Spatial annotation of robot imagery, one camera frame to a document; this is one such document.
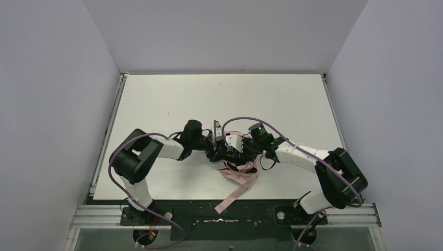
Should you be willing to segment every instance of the white platform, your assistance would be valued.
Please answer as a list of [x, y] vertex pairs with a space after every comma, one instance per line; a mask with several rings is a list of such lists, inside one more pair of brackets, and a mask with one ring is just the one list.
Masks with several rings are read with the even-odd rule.
[[[224, 123], [238, 116], [263, 119], [306, 146], [342, 147], [320, 75], [129, 75], [94, 199], [126, 197], [108, 177], [108, 159], [135, 128], [169, 135], [181, 131], [189, 119], [210, 128], [213, 119]], [[235, 121], [227, 130], [248, 132], [253, 123]], [[150, 193], [162, 200], [225, 199], [238, 184], [220, 175], [218, 168], [224, 168], [223, 164], [210, 163], [197, 151], [182, 162], [157, 159], [147, 177]], [[277, 164], [260, 172], [255, 185], [240, 199], [296, 199], [319, 187], [316, 175]]]

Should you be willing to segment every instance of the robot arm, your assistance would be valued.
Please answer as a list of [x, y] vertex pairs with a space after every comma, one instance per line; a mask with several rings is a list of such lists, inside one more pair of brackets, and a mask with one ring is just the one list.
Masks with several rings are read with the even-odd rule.
[[[129, 144], [115, 158], [113, 167], [121, 176], [126, 189], [135, 200], [148, 207], [153, 200], [149, 194], [145, 177], [158, 157], [183, 160], [191, 155], [193, 150], [205, 151], [210, 162], [226, 160], [236, 165], [244, 165], [254, 161], [258, 154], [264, 153], [266, 158], [280, 163], [289, 163], [304, 168], [319, 178], [321, 189], [311, 191], [294, 204], [300, 205], [308, 214], [328, 207], [345, 208], [354, 199], [354, 194], [330, 170], [316, 159], [302, 153], [297, 147], [311, 153], [328, 164], [342, 175], [357, 191], [362, 192], [367, 187], [367, 180], [360, 172], [349, 154], [341, 148], [334, 151], [312, 149], [306, 146], [291, 146], [281, 137], [274, 138], [266, 132], [262, 123], [249, 128], [252, 138], [238, 135], [227, 135], [226, 142], [221, 136], [220, 128], [208, 136], [202, 134], [202, 124], [190, 120], [180, 136], [173, 139], [161, 137], [145, 137]], [[130, 139], [145, 134], [140, 129], [134, 130], [118, 149]], [[130, 201], [139, 211], [142, 208]]]
[[321, 189], [309, 192], [294, 204], [294, 207], [300, 205], [308, 214], [329, 207], [344, 209], [355, 199], [355, 195], [335, 174], [306, 153], [314, 155], [332, 166], [358, 193], [368, 186], [365, 176], [348, 152], [342, 148], [325, 151], [306, 146], [292, 146], [281, 137], [275, 139], [272, 134], [267, 133], [262, 123], [251, 126], [249, 132], [256, 144], [255, 148], [261, 149], [266, 158], [293, 164], [318, 176]]
[[[137, 136], [146, 134], [140, 129], [135, 129], [118, 147], [118, 149]], [[148, 136], [139, 139], [125, 147], [115, 158], [113, 167], [123, 181], [124, 187], [132, 197], [145, 207], [149, 207], [153, 199], [149, 194], [146, 176], [156, 158], [179, 159], [184, 147], [175, 140], [157, 136]], [[132, 200], [131, 206], [138, 211], [144, 211]]]

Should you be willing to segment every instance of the pink ribbon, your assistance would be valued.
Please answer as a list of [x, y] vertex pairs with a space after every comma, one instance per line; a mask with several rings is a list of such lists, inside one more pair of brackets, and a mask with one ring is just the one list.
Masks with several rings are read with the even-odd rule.
[[[229, 131], [226, 133], [243, 135], [243, 133], [237, 131]], [[223, 161], [223, 162], [228, 169], [219, 169], [218, 171], [220, 172], [220, 174], [223, 175], [225, 178], [240, 183], [241, 186], [237, 188], [234, 192], [232, 192], [228, 197], [226, 197], [225, 200], [223, 200], [219, 205], [215, 207], [215, 211], [217, 211], [217, 213], [219, 214], [222, 213], [228, 206], [230, 206], [236, 199], [238, 199], [246, 190], [251, 189], [252, 185], [254, 185], [255, 181], [258, 178], [258, 171], [259, 171], [259, 169], [257, 168], [258, 164], [256, 161], [254, 162], [249, 161], [242, 166], [236, 166], [236, 168], [239, 170], [238, 172], [229, 168], [228, 165], [228, 163], [232, 166], [235, 166], [235, 164], [230, 163], [228, 161]], [[245, 173], [253, 168], [257, 169], [256, 173], [254, 174]]]

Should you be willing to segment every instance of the white wall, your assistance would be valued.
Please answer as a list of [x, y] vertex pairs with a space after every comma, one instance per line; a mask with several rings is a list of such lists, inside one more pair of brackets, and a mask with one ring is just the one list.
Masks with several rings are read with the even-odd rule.
[[369, 0], [327, 74], [389, 251], [442, 250], [443, 2]]
[[60, 250], [119, 71], [81, 0], [0, 9], [0, 250]]
[[122, 72], [325, 73], [367, 0], [83, 0]]

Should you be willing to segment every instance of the cable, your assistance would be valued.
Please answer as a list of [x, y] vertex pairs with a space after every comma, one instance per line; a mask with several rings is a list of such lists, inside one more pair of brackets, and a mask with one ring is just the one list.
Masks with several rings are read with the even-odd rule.
[[[136, 141], [136, 140], [138, 140], [138, 139], [141, 139], [141, 138], [147, 137], [147, 136], [152, 136], [152, 135], [161, 136], [161, 137], [163, 137], [163, 138], [165, 138], [165, 139], [168, 138], [168, 137], [166, 137], [166, 136], [163, 135], [163, 134], [152, 132], [152, 133], [142, 134], [142, 135], [139, 135], [139, 136], [137, 136], [137, 137], [134, 137], [134, 138], [128, 140], [128, 141], [127, 141], [126, 143], [124, 143], [119, 149], [117, 149], [117, 151], [114, 152], [114, 155], [113, 155], [112, 158], [109, 160], [108, 175], [109, 175], [109, 178], [111, 179], [111, 181], [112, 181], [116, 186], [118, 186], [120, 189], [122, 189], [122, 191], [123, 191], [128, 197], [129, 197], [130, 200], [132, 200], [133, 203], [135, 203], [137, 206], [143, 208], [146, 212], [148, 212], [148, 213], [150, 213], [150, 214], [153, 214], [153, 215], [159, 217], [160, 219], [163, 219], [163, 220], [165, 220], [165, 221], [171, 223], [172, 225], [176, 226], [179, 230], [181, 230], [181, 231], [183, 232], [183, 237], [181, 237], [181, 239], [179, 239], [179, 240], [176, 241], [176, 242], [169, 243], [169, 244], [166, 244], [166, 245], [157, 246], [157, 247], [143, 246], [144, 248], [147, 248], [147, 249], [158, 249], [158, 248], [170, 247], [170, 246], [173, 246], [173, 245], [175, 245], [175, 244], [179, 244], [180, 242], [184, 241], [184, 239], [186, 239], [186, 232], [185, 232], [185, 230], [184, 230], [179, 224], [177, 224], [175, 221], [172, 221], [172, 220], [170, 220], [170, 219], [164, 217], [163, 215], [158, 214], [158, 213], [156, 213], [156, 212], [154, 212], [154, 211], [152, 211], [152, 210], [146, 208], [146, 207], [143, 206], [142, 204], [140, 204], [137, 200], [135, 200], [135, 199], [131, 196], [131, 194], [130, 194], [130, 193], [129, 193], [129, 192], [128, 192], [128, 191], [127, 191], [122, 185], [120, 185], [120, 184], [114, 179], [114, 177], [112, 177], [112, 164], [114, 163], [114, 160], [115, 160], [115, 158], [117, 157], [117, 155], [118, 155], [118, 154], [119, 154], [119, 153], [120, 153], [120, 152], [121, 152], [126, 146], [128, 146], [128, 145], [131, 144], [132, 142], [134, 142], [134, 141]], [[144, 237], [144, 236], [145, 236], [145, 235], [141, 235], [141, 236], [139, 236], [139, 237], [135, 240], [135, 242], [138, 243], [138, 241], [139, 241], [142, 237]]]
[[[243, 134], [242, 136], [240, 136], [240, 137], [242, 137], [242, 138], [246, 138], [245, 137], [245, 135], [248, 135], [250, 132], [248, 132], [248, 133], [245, 133], [245, 134]], [[249, 149], [251, 152], [255, 152], [255, 153], [260, 153], [260, 154], [262, 154], [263, 152], [261, 152], [261, 151], [257, 151], [257, 150], [253, 150], [253, 149], [251, 149], [247, 144], [243, 144], [247, 149]]]
[[326, 219], [326, 215], [323, 215], [323, 218], [320, 218], [320, 220], [315, 221], [315, 222], [314, 222], [314, 225], [312, 225], [312, 227], [309, 228], [309, 229], [306, 231], [306, 234], [309, 234], [312, 230], [314, 230], [314, 229], [316, 228], [316, 226], [317, 226], [318, 224], [320, 224], [320, 222], [322, 222], [324, 219]]
[[356, 205], [356, 204], [349, 203], [347, 206], [348, 206], [348, 207], [351, 207], [351, 208], [359, 208], [358, 204]]
[[203, 133], [204, 131], [208, 131], [209, 133], [211, 133], [211, 130], [210, 130], [210, 129], [205, 129], [205, 130], [202, 131], [202, 133]]
[[122, 201], [120, 201], [120, 205], [119, 205], [120, 211], [123, 212], [122, 204], [123, 204], [124, 201], [126, 201], [126, 200], [128, 200], [128, 199], [129, 199], [129, 197], [126, 197], [126, 198], [124, 198]]
[[301, 234], [298, 236], [298, 239], [295, 241], [295, 245], [294, 248], [292, 249], [293, 251], [295, 251], [295, 249], [297, 248], [298, 244], [300, 243], [301, 238], [303, 237], [303, 235], [305, 234], [306, 230], [308, 229], [308, 227], [314, 222], [314, 220], [317, 218], [317, 216], [320, 214], [320, 212], [317, 212], [314, 214], [314, 217], [312, 217], [312, 219], [309, 221], [309, 223], [306, 225], [306, 227], [303, 229], [303, 231], [301, 232]]
[[156, 216], [153, 224], [149, 226], [149, 233], [153, 234], [154, 236], [155, 236], [155, 233], [152, 231], [152, 226], [155, 226], [155, 224], [157, 224], [157, 221], [158, 221], [158, 217]]
[[300, 199], [298, 199], [296, 202], [297, 202], [298, 204], [300, 204], [300, 201], [301, 201], [304, 197], [306, 197], [306, 195], [308, 195], [308, 194], [310, 194], [310, 193], [311, 193], [311, 191], [308, 191], [308, 192], [305, 193], [303, 196], [301, 196]]
[[313, 250], [313, 251], [317, 251], [313, 246], [311, 246], [311, 245], [308, 245], [308, 244], [306, 244], [306, 243], [303, 243], [303, 242], [300, 242], [300, 244], [301, 245], [305, 245], [307, 248], [309, 248], [310, 250]]
[[173, 132], [173, 133], [171, 133], [170, 135], [169, 135], [169, 139], [172, 137], [172, 136], [174, 136], [174, 135], [176, 135], [176, 134], [181, 134], [182, 132]]
[[351, 192], [355, 195], [355, 197], [357, 198], [357, 200], [358, 200], [358, 206], [359, 207], [361, 207], [362, 205], [363, 205], [363, 201], [362, 201], [362, 199], [360, 198], [360, 196], [359, 196], [359, 194], [358, 194], [358, 192], [357, 192], [357, 190], [355, 190], [355, 188], [345, 179], [345, 178], [343, 178], [331, 165], [329, 165], [328, 163], [326, 163], [324, 160], [322, 160], [322, 159], [320, 159], [319, 157], [317, 157], [316, 155], [313, 155], [312, 153], [310, 153], [310, 152], [308, 152], [308, 151], [306, 151], [306, 150], [304, 150], [304, 149], [302, 149], [302, 148], [300, 148], [300, 147], [298, 147], [298, 146], [296, 146], [293, 142], [291, 142], [287, 137], [285, 137], [285, 136], [283, 136], [283, 134], [282, 133], [280, 133], [275, 127], [273, 127], [272, 125], [270, 125], [269, 123], [267, 123], [266, 121], [263, 121], [263, 120], [261, 120], [261, 119], [257, 119], [257, 118], [253, 118], [253, 117], [237, 117], [237, 118], [233, 118], [233, 119], [230, 119], [230, 120], [228, 120], [228, 121], [226, 121], [224, 124], [223, 124], [223, 126], [221, 127], [221, 135], [222, 135], [222, 137], [223, 137], [223, 140], [225, 141], [225, 144], [227, 145], [228, 144], [228, 142], [226, 141], [226, 136], [225, 136], [225, 126], [228, 124], [228, 123], [231, 123], [231, 122], [233, 122], [233, 121], [236, 121], [236, 120], [242, 120], [242, 119], [246, 119], [246, 120], [254, 120], [254, 121], [258, 121], [258, 122], [260, 122], [260, 123], [263, 123], [263, 124], [265, 124], [265, 125], [267, 125], [269, 128], [271, 128], [274, 132], [276, 132], [280, 137], [282, 137], [282, 139], [284, 140], [284, 141], [286, 141], [289, 145], [291, 145], [291, 146], [293, 146], [293, 147], [295, 147], [295, 149], [297, 149], [297, 150], [299, 150], [299, 151], [301, 151], [302, 153], [304, 153], [304, 154], [306, 154], [306, 155], [308, 155], [308, 156], [310, 156], [310, 157], [312, 157], [312, 158], [314, 158], [314, 159], [316, 159], [316, 160], [318, 160], [321, 164], [323, 164], [327, 169], [329, 169], [329, 171], [331, 171], [335, 176], [337, 176], [337, 178], [339, 178], [350, 190], [351, 190]]
[[260, 157], [260, 159], [259, 159], [260, 166], [262, 167], [262, 169], [263, 169], [264, 171], [271, 170], [271, 169], [275, 166], [275, 163], [277, 163], [277, 161], [274, 161], [274, 163], [272, 164], [272, 166], [271, 166], [270, 168], [268, 168], [268, 169], [264, 169], [264, 168], [263, 168], [263, 165], [262, 165], [262, 158], [263, 158], [263, 156], [264, 156], [264, 155], [262, 155], [262, 156]]

